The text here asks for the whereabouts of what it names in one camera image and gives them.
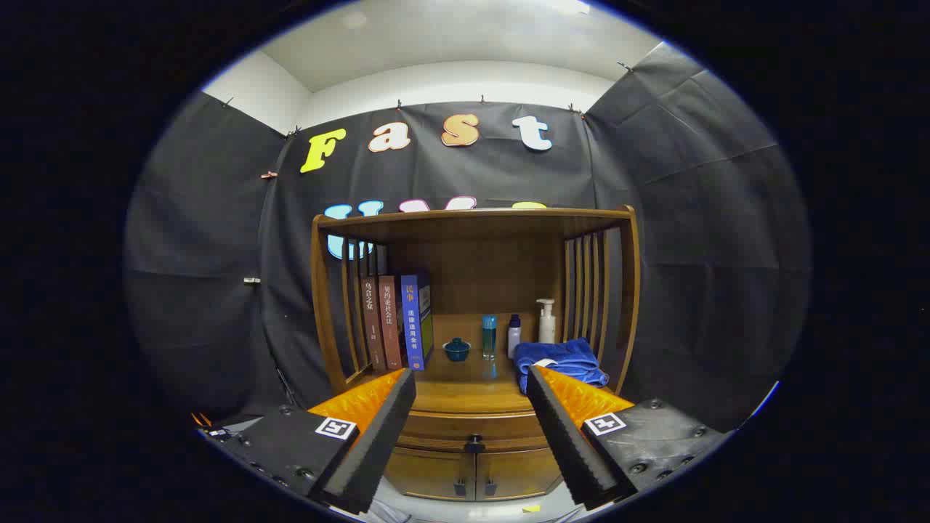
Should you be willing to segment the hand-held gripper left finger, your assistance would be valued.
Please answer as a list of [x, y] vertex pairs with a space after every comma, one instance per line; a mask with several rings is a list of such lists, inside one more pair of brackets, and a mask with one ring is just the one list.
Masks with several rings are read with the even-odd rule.
[[409, 368], [313, 408], [280, 406], [246, 428], [207, 423], [206, 441], [250, 474], [319, 506], [365, 513], [416, 399]]

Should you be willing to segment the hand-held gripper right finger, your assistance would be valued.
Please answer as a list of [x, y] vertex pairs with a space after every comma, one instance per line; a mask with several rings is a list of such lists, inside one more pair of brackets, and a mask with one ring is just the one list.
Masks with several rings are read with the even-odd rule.
[[572, 499], [590, 510], [678, 479], [731, 436], [660, 398], [632, 404], [541, 365], [526, 394]]

